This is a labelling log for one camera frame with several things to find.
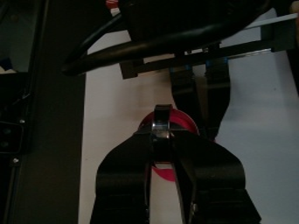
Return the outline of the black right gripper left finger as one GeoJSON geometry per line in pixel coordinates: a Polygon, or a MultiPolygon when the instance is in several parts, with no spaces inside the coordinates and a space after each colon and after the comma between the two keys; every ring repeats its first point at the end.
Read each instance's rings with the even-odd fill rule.
{"type": "Polygon", "coordinates": [[[89,224],[149,224],[150,149],[137,131],[104,157],[89,224]]]}

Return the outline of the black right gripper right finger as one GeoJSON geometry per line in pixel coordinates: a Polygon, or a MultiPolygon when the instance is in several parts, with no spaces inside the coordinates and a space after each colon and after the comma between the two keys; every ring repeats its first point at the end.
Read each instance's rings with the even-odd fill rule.
{"type": "Polygon", "coordinates": [[[245,190],[237,157],[188,131],[172,133],[172,164],[183,224],[259,224],[260,215],[245,190]]]}

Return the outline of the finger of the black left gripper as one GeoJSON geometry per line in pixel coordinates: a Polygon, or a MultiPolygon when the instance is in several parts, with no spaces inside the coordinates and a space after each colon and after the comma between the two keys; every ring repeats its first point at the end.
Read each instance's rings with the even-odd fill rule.
{"type": "Polygon", "coordinates": [[[227,58],[205,61],[207,81],[207,137],[215,140],[229,105],[229,63],[227,58]]]}
{"type": "Polygon", "coordinates": [[[175,106],[193,120],[199,131],[203,131],[201,107],[191,67],[170,67],[169,78],[175,106]]]}

